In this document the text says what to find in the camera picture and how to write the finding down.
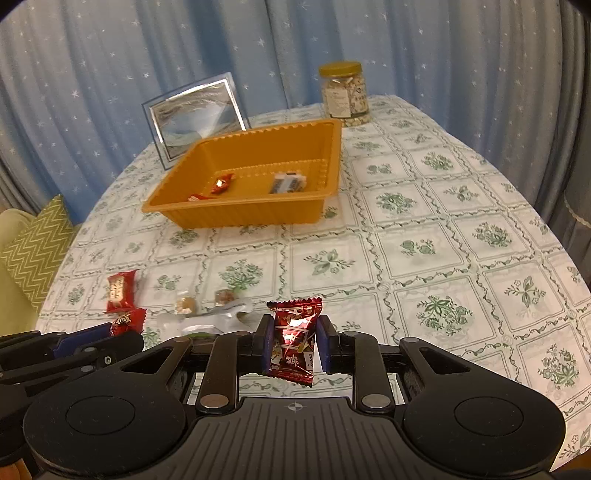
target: candy bar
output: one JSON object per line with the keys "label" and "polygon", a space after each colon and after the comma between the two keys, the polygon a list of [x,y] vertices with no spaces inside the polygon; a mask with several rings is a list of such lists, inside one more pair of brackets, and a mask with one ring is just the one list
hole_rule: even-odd
{"label": "candy bar", "polygon": [[291,171],[275,174],[273,185],[269,193],[293,193],[300,192],[306,187],[306,176]]}
{"label": "candy bar", "polygon": [[267,374],[308,387],[314,380],[314,338],[322,299],[267,302],[275,312],[274,344]]}
{"label": "candy bar", "polygon": [[137,270],[119,272],[109,280],[109,298],[105,313],[127,312],[135,308],[134,278]]}

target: black plastic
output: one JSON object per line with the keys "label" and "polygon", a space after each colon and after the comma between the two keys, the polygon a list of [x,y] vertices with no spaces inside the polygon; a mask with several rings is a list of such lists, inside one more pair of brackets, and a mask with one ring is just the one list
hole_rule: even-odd
{"label": "black plastic", "polygon": [[[53,388],[25,437],[45,469],[76,478],[551,478],[564,421],[541,394],[419,339],[378,345],[326,316],[317,332],[323,367],[353,374],[352,405],[239,403],[239,376],[268,368],[264,317],[255,334],[169,340]],[[203,371],[195,408],[182,405]],[[394,404],[388,372],[408,404]]]}
{"label": "black plastic", "polygon": [[[549,470],[564,439],[560,410],[545,396],[419,339],[403,339],[423,387],[403,428],[433,462],[456,472],[509,478]],[[437,374],[427,360],[455,365]]]}

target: zigzag cushion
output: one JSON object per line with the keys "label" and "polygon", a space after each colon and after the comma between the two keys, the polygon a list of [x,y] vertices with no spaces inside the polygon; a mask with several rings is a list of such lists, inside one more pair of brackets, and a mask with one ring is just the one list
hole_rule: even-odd
{"label": "zigzag cushion", "polygon": [[43,306],[72,238],[72,223],[63,197],[58,195],[0,252],[8,274],[37,311]]}

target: floral tablecloth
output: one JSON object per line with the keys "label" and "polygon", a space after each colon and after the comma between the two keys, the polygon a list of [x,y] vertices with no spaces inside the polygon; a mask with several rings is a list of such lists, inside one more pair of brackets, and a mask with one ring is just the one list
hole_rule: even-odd
{"label": "floral tablecloth", "polygon": [[[564,463],[591,445],[589,290],[495,167],[400,98],[372,97],[371,111],[372,123],[343,130],[339,193],[314,225],[184,231],[142,214],[164,174],[149,146],[82,226],[37,327],[71,332],[112,320],[106,278],[135,268],[148,346],[164,340],[154,317],[173,311],[177,291],[195,292],[206,309],[216,290],[234,288],[254,301],[253,327],[267,300],[320,296],[339,331],[392,344],[421,337],[548,396],[567,423],[556,465]],[[251,122],[321,115],[311,105]],[[247,375],[240,391],[349,395],[351,386],[321,372],[313,388]]]}

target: photo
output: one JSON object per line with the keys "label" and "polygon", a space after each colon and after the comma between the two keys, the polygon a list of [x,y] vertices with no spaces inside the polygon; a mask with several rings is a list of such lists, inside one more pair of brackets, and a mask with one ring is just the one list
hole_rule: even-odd
{"label": "photo", "polygon": [[144,108],[165,169],[202,138],[246,130],[230,73],[168,92]]}

